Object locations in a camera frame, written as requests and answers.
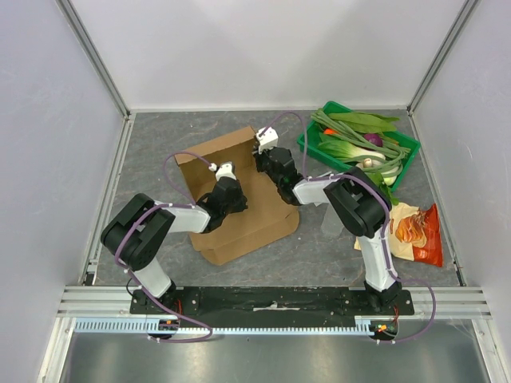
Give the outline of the brown cardboard box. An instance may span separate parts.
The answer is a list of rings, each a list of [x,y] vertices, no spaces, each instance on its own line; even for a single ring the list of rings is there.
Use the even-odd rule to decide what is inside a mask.
[[[195,250],[223,265],[296,231],[298,208],[285,203],[271,179],[256,169],[252,127],[230,132],[175,156],[196,204],[211,216],[191,233]]]

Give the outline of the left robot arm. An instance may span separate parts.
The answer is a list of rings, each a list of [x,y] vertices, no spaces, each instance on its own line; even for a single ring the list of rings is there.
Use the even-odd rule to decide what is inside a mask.
[[[169,233],[207,234],[224,219],[248,208],[238,180],[222,176],[194,205],[160,203],[144,193],[135,195],[101,233],[101,244],[117,265],[135,277],[149,293],[147,303],[158,314],[175,305],[175,283],[156,259]]]

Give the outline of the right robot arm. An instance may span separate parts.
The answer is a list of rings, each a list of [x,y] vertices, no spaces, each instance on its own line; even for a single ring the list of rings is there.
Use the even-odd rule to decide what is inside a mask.
[[[286,148],[255,148],[253,156],[257,171],[271,179],[284,202],[294,206],[330,204],[360,246],[367,308],[375,314],[386,313],[402,289],[387,239],[390,200],[356,167],[307,179],[298,173],[291,151]]]

